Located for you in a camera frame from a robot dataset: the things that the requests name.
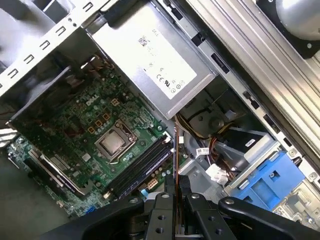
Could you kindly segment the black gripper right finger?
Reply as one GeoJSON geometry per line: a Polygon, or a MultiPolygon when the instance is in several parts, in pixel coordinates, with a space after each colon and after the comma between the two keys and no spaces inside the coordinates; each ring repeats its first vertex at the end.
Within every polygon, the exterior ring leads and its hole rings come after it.
{"type": "Polygon", "coordinates": [[[320,233],[235,197],[213,204],[191,191],[189,177],[179,176],[190,218],[205,240],[318,240],[320,233]]]}

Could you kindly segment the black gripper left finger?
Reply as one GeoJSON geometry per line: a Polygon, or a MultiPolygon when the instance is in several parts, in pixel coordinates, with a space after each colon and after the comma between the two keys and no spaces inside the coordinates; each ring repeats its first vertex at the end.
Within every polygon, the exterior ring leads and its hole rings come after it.
{"type": "Polygon", "coordinates": [[[40,240],[173,240],[174,178],[154,199],[127,196],[50,230],[40,240]]]}

